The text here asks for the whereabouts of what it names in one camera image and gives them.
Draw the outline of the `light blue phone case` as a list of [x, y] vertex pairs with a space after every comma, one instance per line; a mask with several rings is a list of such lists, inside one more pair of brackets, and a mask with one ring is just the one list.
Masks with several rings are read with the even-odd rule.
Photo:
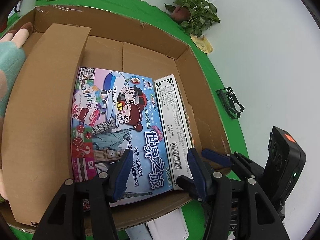
[[125, 229], [130, 240], [152, 240], [152, 237], [145, 224], [140, 224]]

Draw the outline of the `white green carton box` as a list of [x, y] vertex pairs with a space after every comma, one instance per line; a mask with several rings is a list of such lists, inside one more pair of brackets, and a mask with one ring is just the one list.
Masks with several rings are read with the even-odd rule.
[[188, 165], [188, 150], [193, 147], [187, 114], [174, 75], [155, 80], [155, 91], [163, 128], [170, 174], [175, 191], [180, 190], [179, 176], [192, 178]]

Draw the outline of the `white device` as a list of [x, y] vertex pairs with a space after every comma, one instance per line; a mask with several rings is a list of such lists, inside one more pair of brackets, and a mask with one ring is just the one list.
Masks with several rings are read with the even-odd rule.
[[146, 225], [153, 239], [186, 240], [189, 237], [189, 231], [181, 208], [151, 220]]

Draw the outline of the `long cardboard box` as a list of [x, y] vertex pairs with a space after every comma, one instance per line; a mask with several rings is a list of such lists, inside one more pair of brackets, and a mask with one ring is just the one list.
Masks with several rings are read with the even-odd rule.
[[89, 32], [54, 23], [24, 44], [27, 58], [10, 94], [2, 133], [3, 180], [19, 223], [38, 223], [72, 177], [72, 97]]

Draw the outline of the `colourful board game box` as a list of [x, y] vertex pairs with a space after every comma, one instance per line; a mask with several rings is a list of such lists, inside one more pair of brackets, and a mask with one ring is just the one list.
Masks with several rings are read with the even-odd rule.
[[153, 80], [80, 67], [71, 112], [75, 181], [91, 180], [108, 171], [127, 149], [133, 152], [133, 164], [120, 205], [172, 191]]

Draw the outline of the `pink pig plush toy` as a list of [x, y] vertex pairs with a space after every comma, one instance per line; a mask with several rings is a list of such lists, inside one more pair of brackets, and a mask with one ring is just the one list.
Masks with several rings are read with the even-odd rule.
[[32, 33], [33, 25], [28, 22], [1, 38], [1, 129], [12, 88], [26, 59], [23, 45]]

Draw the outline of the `right potted green plant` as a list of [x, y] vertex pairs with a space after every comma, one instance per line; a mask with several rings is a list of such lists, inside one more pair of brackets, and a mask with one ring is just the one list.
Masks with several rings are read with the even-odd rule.
[[175, 0], [173, 5], [164, 6], [186, 34], [201, 37], [212, 25], [220, 23], [217, 8], [209, 0]]

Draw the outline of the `large open cardboard tray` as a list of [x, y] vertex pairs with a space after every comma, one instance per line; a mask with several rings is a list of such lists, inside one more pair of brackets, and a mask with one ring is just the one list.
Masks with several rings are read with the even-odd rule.
[[213, 91], [192, 49], [149, 24], [81, 6], [45, 5], [16, 20], [33, 25], [2, 132], [5, 221], [34, 233], [67, 178], [92, 179], [134, 159], [118, 229], [190, 202], [175, 178], [187, 150], [231, 149]]

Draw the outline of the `white enamel mug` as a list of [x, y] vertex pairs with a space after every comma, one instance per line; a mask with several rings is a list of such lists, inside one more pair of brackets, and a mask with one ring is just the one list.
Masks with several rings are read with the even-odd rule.
[[19, 0], [19, 2], [14, 7], [14, 12], [18, 17], [24, 16], [36, 5], [36, 0]]

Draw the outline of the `black plastic bracket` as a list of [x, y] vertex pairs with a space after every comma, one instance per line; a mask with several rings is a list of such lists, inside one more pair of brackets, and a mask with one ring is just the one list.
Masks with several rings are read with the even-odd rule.
[[239, 119], [245, 107], [239, 102], [233, 89], [226, 87], [216, 90], [216, 93], [227, 114], [234, 120]]

